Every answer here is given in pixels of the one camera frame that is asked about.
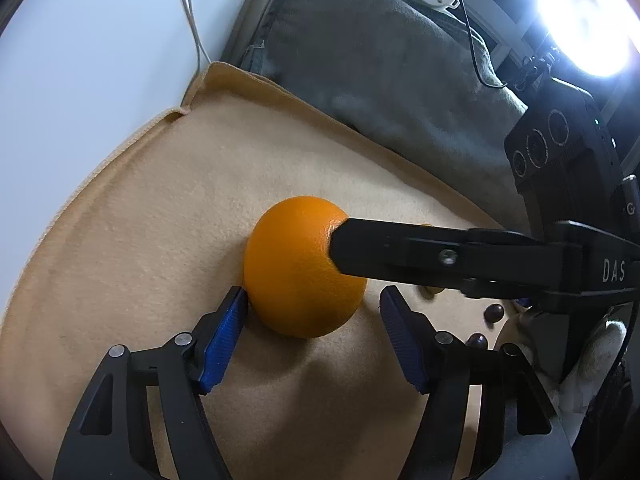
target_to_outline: tan blanket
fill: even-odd
[[[300,194],[361,218],[495,226],[400,156],[271,82],[214,64],[181,108],[135,133],[88,179],[15,289],[0,336],[0,418],[44,478],[109,347],[152,348],[190,330],[241,283],[257,219]],[[236,480],[397,478],[426,398],[404,380],[386,337],[383,285],[370,281],[350,322],[317,340],[278,336],[250,316],[223,383],[204,398]],[[482,322],[487,301],[400,289],[438,329],[494,341],[498,327]],[[477,390],[470,403],[472,436]],[[152,407],[161,471],[176,478],[155,397]]]

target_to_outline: lens ring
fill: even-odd
[[[546,120],[551,140],[558,146],[564,146],[569,139],[569,124],[560,110],[553,109]]]
[[[537,129],[527,136],[527,155],[536,168],[542,168],[549,158],[549,149],[546,145],[545,136]]]
[[[511,166],[513,167],[515,174],[520,178],[523,178],[527,173],[527,159],[524,158],[524,155],[520,150],[513,152],[513,156],[511,157]]]

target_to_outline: bolt head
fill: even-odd
[[[441,345],[449,345],[453,343],[453,336],[449,332],[446,332],[444,330],[436,332],[435,338],[436,341]]]
[[[188,332],[183,332],[174,337],[174,343],[178,346],[187,346],[191,341],[193,341],[193,337]]]
[[[109,348],[109,355],[111,357],[120,357],[124,354],[124,346],[123,345],[114,345]]]
[[[444,266],[451,267],[455,265],[456,260],[458,259],[458,253],[451,249],[444,249],[440,251],[440,254],[438,254],[438,259]]]
[[[502,345],[502,351],[510,357],[517,357],[522,353],[518,345],[514,343],[505,343]]]

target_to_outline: bright light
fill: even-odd
[[[629,59],[629,37],[640,38],[640,22],[626,0],[538,0],[538,6],[558,47],[592,75],[620,72]]]

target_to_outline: white wall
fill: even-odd
[[[212,59],[244,0],[193,0]],[[0,36],[0,312],[40,234],[195,70],[180,0],[25,0]]]

